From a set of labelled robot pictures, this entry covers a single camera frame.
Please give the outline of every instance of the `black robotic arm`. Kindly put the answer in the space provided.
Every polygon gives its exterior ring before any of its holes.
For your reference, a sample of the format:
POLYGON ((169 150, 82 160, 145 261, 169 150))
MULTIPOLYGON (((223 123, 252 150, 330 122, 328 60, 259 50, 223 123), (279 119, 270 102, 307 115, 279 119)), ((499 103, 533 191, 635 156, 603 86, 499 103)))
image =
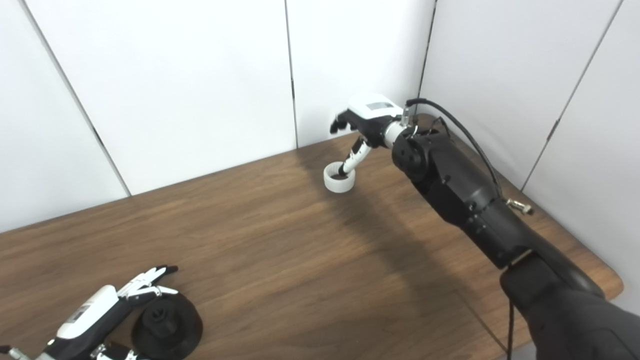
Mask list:
POLYGON ((433 106, 459 124, 439 105, 412 99, 396 118, 371 113, 367 119, 347 110, 332 130, 348 123, 361 132, 361 142, 390 145, 394 165, 442 219, 459 227, 497 268, 506 268, 500 285, 526 319, 538 359, 640 360, 640 317, 606 301, 589 276, 513 213, 497 181, 446 134, 409 126, 413 104, 433 106))

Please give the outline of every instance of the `wall seam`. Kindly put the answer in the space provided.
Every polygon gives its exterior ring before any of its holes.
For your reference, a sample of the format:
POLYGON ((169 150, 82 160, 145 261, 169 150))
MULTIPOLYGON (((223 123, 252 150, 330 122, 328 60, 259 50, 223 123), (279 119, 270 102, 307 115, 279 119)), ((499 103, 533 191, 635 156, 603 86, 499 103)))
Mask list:
POLYGON ((573 99, 573 96, 575 95, 575 92, 578 90, 578 87, 580 86, 580 83, 582 82, 582 79, 584 78, 584 75, 587 73, 587 70, 589 69, 589 66, 591 65, 591 62, 593 61, 593 58, 595 57, 596 53, 598 52, 598 49, 600 48, 600 45, 602 44, 602 41, 604 40, 605 36, 607 36, 607 32, 609 32, 609 28, 611 27, 611 24, 613 23, 613 20, 616 18, 617 14, 618 14, 618 10, 620 10, 620 7, 622 6, 622 2, 624 2, 624 0, 618 1, 618 5, 616 6, 616 9, 613 11, 613 15, 609 19, 609 21, 608 21, 608 23, 607 23, 602 35, 600 35, 600 38, 598 39, 598 43, 596 44, 595 48, 591 52, 591 56, 589 56, 589 60, 587 61, 587 64, 584 66, 584 69, 582 70, 582 73, 580 74, 580 77, 578 78, 578 81, 576 82, 575 86, 573 87, 573 90, 571 91, 571 94, 569 94, 569 98, 567 99, 566 103, 564 104, 564 107, 563 107, 562 111, 560 112, 560 116, 558 117, 558 119, 554 123, 554 126, 551 129, 551 132, 547 136, 547 140, 545 141, 545 144, 543 145, 542 150, 538 154, 538 157, 536 158, 536 161, 533 163, 533 166, 531 167, 531 170, 529 171, 529 175, 527 175, 527 178, 525 179, 524 183, 520 187, 520 191, 521 192, 524 191, 525 187, 527 186, 527 183, 529 183, 529 179, 533 175, 534 170, 536 170, 536 167, 538 166, 538 163, 540 162, 540 159, 542 158, 542 155, 544 154, 545 150, 547 149, 547 145, 549 144, 549 141, 551 141, 551 138, 553 137, 558 125, 560 125, 560 121, 562 120, 562 117, 564 116, 564 113, 565 113, 566 109, 569 107, 569 104, 571 103, 571 100, 573 99))
POLYGON ((111 157, 109 151, 107 150, 107 148, 102 143, 102 139, 98 135, 98 132, 96 131, 95 126, 93 126, 93 122, 91 121, 91 118, 89 117, 89 114, 87 114, 84 106, 80 102, 80 98, 78 98, 78 96, 76 94, 76 91, 74 90, 73 86, 71 85, 71 82, 69 82, 69 78, 67 77, 67 74, 62 69, 62 66, 60 65, 60 62, 58 61, 58 58, 54 54, 53 49, 51 48, 51 46, 49 45, 49 42, 45 38, 44 33, 42 32, 42 29, 40 28, 40 26, 38 25, 35 17, 33 16, 33 13, 29 9, 29 6, 27 5, 25 0, 17 0, 17 1, 18 1, 18 3, 20 3, 20 6, 24 10, 25 15, 27 16, 27 18, 29 19, 29 22, 33 26, 33 29, 35 30, 36 35, 40 39, 40 42, 44 46, 45 50, 47 51, 47 54, 49 55, 49 58, 51 59, 51 61, 53 62, 54 67, 58 71, 58 74, 60 75, 60 78, 62 79, 62 82, 65 84, 67 90, 69 91, 69 93, 71 95, 71 98, 73 98, 76 106, 78 107, 78 110, 80 111, 80 114, 84 118, 84 121, 86 122, 87 126, 90 128, 90 130, 91 130, 91 132, 92 132, 92 134, 93 134, 93 136, 95 138, 95 141, 98 143, 98 146, 102 149, 102 153, 104 154, 105 158, 107 159, 107 162, 109 163, 109 165, 113 169, 113 172, 115 173, 116 178, 120 182, 120 185, 124 189, 124 191, 127 194, 127 196, 130 197, 131 196, 131 191, 129 191, 129 187, 127 186, 127 184, 125 183, 124 179, 122 178, 122 174, 120 173, 118 167, 116 166, 115 162, 113 161, 113 158, 111 157))

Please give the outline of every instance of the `metal connector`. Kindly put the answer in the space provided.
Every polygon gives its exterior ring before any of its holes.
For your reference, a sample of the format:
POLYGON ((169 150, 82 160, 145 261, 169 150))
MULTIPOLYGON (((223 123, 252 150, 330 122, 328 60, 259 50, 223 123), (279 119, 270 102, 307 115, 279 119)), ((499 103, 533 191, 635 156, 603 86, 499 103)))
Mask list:
POLYGON ((31 360, 30 357, 28 357, 23 352, 21 352, 18 348, 15 348, 15 347, 9 350, 9 356, 14 358, 14 360, 31 360))
POLYGON ((104 344, 100 344, 100 345, 98 345, 97 348, 95 348, 91 352, 91 355, 89 355, 89 357, 92 358, 92 359, 95 359, 96 357, 98 357, 98 355, 103 353, 105 350, 107 350, 107 346, 105 346, 104 344))
POLYGON ((513 200, 513 199, 507 199, 507 203, 506 204, 511 209, 518 210, 523 215, 533 215, 533 208, 529 204, 522 204, 521 202, 513 200))
POLYGON ((400 125, 406 127, 409 125, 409 108, 405 107, 400 118, 400 125))

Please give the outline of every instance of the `black cable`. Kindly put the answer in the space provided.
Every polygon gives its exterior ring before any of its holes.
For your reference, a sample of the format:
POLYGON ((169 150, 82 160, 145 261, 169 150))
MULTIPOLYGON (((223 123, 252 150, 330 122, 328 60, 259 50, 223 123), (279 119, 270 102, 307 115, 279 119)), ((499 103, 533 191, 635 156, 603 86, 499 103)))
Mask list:
POLYGON ((471 135, 471 133, 469 133, 469 131, 465 128, 465 126, 462 123, 460 123, 460 121, 458 121, 456 117, 451 115, 451 113, 449 113, 445 108, 423 97, 407 100, 405 106, 410 107, 416 104, 426 104, 436 108, 436 110, 443 113, 447 118, 449 118, 449 120, 451 120, 451 122, 453 122, 455 126, 458 127, 458 129, 460 129, 460 131, 462 131, 462 133, 467 137, 467 139, 469 139, 469 142, 471 143, 471 145, 473 145, 474 149, 478 152, 478 154, 482 158, 482 161, 486 165, 487 169, 489 169, 489 174, 491 174, 491 180, 493 181, 493 185, 495 186, 495 191, 497 192, 498 197, 502 199, 502 188, 500 187, 500 183, 498 182, 498 177, 495 175, 495 170, 493 169, 491 162, 486 157, 486 154, 484 153, 482 148, 480 148, 480 145, 478 145, 478 143, 476 142, 476 139, 474 139, 474 137, 471 135))
POLYGON ((446 122, 444 122, 444 119, 442 117, 438 117, 437 119, 433 119, 433 121, 431 122, 431 126, 429 126, 429 132, 428 134, 431 134, 431 130, 433 130, 433 127, 435 126, 435 124, 439 122, 442 124, 442 126, 444 126, 445 131, 447 132, 447 136, 449 138, 451 138, 451 132, 449 131, 449 126, 447 125, 446 122))
POLYGON ((513 353, 513 323, 515 322, 515 314, 513 310, 513 302, 509 300, 509 333, 507 335, 507 360, 511 360, 513 353))

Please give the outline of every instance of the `white robotic hand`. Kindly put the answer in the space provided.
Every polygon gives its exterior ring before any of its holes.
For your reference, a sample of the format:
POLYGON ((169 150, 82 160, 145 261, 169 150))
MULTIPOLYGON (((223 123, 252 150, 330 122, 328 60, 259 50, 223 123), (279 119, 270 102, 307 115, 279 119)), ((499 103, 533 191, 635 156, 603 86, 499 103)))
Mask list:
POLYGON ((338 114, 330 133, 337 133, 349 124, 358 130, 360 138, 353 144, 344 161, 330 163, 324 168, 324 185, 332 192, 344 193, 355 183, 355 168, 371 149, 383 146, 391 149, 398 135, 407 128, 408 111, 380 94, 356 94, 349 99, 349 107, 338 114))
POLYGON ((177 270, 177 266, 156 266, 147 272, 138 274, 125 286, 122 286, 116 294, 119 298, 132 304, 144 303, 164 294, 175 295, 178 293, 177 290, 164 286, 154 286, 154 284, 163 276, 174 273, 177 270))

